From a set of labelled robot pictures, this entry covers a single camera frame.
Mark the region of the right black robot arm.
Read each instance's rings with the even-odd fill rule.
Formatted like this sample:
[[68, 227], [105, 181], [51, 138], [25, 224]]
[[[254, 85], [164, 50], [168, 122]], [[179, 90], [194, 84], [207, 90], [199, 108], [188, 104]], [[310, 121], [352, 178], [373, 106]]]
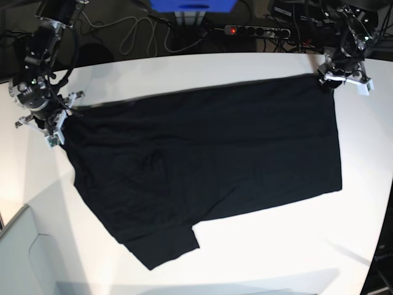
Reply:
[[[79, 37], [74, 28], [87, 1], [42, 1], [36, 12], [40, 21], [38, 29], [26, 38], [26, 49], [21, 57], [21, 70], [8, 83], [9, 95], [30, 114], [19, 118], [15, 127], [23, 125], [43, 134], [50, 148], [65, 143], [63, 124], [66, 118], [77, 115], [73, 109], [82, 91], [63, 97], [59, 91], [69, 82], [69, 77], [79, 58]], [[56, 83], [53, 67], [65, 30], [70, 30], [74, 40], [71, 64], [65, 75]]]

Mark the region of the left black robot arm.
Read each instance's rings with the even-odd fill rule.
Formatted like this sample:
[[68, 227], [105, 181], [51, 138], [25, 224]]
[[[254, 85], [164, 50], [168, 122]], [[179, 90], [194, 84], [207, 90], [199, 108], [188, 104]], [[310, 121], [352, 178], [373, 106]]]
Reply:
[[374, 90], [365, 69], [365, 59], [381, 39], [378, 11], [392, 1], [321, 1], [322, 13], [333, 21], [337, 32], [334, 49], [325, 49], [325, 62], [318, 67], [319, 84], [332, 92], [343, 84], [353, 84], [361, 95]]

